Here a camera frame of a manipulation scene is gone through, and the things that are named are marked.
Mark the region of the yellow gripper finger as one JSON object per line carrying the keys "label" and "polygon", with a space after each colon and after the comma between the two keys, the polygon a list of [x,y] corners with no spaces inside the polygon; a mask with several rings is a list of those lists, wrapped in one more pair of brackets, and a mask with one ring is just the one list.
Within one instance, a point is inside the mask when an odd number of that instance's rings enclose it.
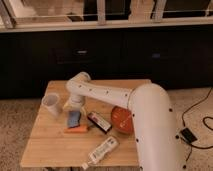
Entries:
{"label": "yellow gripper finger", "polygon": [[81,108],[79,109],[79,113],[80,113],[80,116],[81,116],[81,117],[84,116],[84,108],[83,108],[83,107],[81,107]]}
{"label": "yellow gripper finger", "polygon": [[66,102],[63,106],[64,112],[69,112],[72,109],[72,106],[69,104],[69,102]]}

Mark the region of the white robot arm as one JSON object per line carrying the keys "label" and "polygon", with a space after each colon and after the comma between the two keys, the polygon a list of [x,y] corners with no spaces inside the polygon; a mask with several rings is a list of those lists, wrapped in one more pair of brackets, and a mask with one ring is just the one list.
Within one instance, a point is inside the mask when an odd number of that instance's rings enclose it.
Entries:
{"label": "white robot arm", "polygon": [[131,111],[139,166],[143,171],[187,171],[176,116],[167,92],[145,83],[129,89],[95,85],[86,72],[66,83],[68,103],[80,109],[90,97]]}

